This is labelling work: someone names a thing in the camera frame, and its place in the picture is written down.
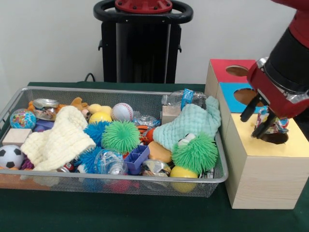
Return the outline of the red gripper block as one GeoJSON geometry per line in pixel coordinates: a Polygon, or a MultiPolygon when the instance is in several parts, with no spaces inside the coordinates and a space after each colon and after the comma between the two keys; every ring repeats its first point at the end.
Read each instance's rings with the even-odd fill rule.
{"type": "Polygon", "coordinates": [[[269,109],[261,109],[258,113],[256,126],[252,132],[252,137],[257,139],[260,139],[274,124],[276,117],[292,118],[309,107],[307,92],[293,94],[275,85],[266,75],[264,64],[264,62],[256,62],[249,69],[247,81],[255,90],[256,96],[240,115],[241,121],[247,122],[261,102],[269,107],[269,109]]]}

